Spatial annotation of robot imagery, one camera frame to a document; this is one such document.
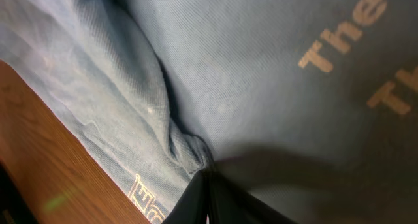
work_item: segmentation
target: brown wooden floor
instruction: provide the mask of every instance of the brown wooden floor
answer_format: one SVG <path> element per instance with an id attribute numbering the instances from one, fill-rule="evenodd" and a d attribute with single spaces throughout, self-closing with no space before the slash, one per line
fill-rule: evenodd
<path id="1" fill-rule="evenodd" d="M 0 160 L 39 223 L 148 223 L 1 61 Z"/>

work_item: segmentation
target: fabric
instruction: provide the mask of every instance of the fabric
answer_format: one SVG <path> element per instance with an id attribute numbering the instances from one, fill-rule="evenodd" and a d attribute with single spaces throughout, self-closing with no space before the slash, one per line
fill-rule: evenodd
<path id="1" fill-rule="evenodd" d="M 298 223 L 416 223 L 416 1 L 0 0 L 0 58 L 153 222 L 248 154 Z"/>

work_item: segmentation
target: dark object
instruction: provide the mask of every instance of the dark object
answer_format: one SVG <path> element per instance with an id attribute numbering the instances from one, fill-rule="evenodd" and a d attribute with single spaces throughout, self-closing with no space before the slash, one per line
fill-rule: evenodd
<path id="1" fill-rule="evenodd" d="M 294 224 L 266 204 L 227 181 L 200 171 L 163 224 Z"/>
<path id="2" fill-rule="evenodd" d="M 37 223 L 25 202 L 0 166 L 0 224 L 35 224 Z"/>

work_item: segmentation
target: denim cloth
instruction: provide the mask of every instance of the denim cloth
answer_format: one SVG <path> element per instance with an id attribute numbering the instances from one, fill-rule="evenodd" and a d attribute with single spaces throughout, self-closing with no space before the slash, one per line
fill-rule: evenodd
<path id="1" fill-rule="evenodd" d="M 263 147 L 227 175 L 275 175 L 251 193 L 299 223 L 416 223 L 418 94 L 396 74 L 418 66 L 418 0 L 370 25 L 359 1 L 0 0 L 0 58 L 163 216 L 210 154 Z M 342 22 L 361 31 L 345 52 L 321 37 Z M 329 73 L 299 66 L 316 40 Z M 387 82 L 407 114 L 368 105 Z"/>

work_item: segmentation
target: wooden surface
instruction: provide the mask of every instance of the wooden surface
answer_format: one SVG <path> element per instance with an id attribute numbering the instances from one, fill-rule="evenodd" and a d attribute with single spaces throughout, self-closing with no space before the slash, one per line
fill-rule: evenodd
<path id="1" fill-rule="evenodd" d="M 2 61 L 0 159 L 39 223 L 148 223 Z"/>

